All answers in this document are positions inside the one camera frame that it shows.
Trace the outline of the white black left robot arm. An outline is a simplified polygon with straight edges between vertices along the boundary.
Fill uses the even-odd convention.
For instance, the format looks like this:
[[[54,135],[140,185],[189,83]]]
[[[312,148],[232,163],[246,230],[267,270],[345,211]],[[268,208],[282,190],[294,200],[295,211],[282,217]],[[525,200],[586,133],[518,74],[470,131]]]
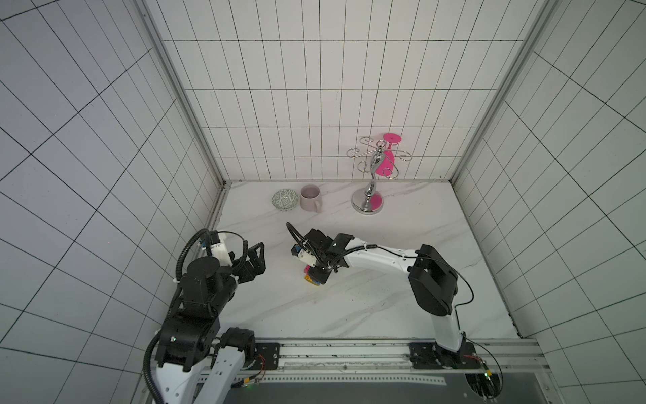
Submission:
[[[175,267],[176,291],[164,318],[144,353],[142,376],[155,403],[190,403],[205,365],[215,372],[215,392],[223,401],[238,371],[263,356],[257,353],[255,333],[231,328],[223,335],[220,315],[241,283],[253,281],[266,270],[265,246],[242,243],[242,255],[229,252],[217,232],[202,229],[181,250]],[[228,370],[217,370],[228,365]]]

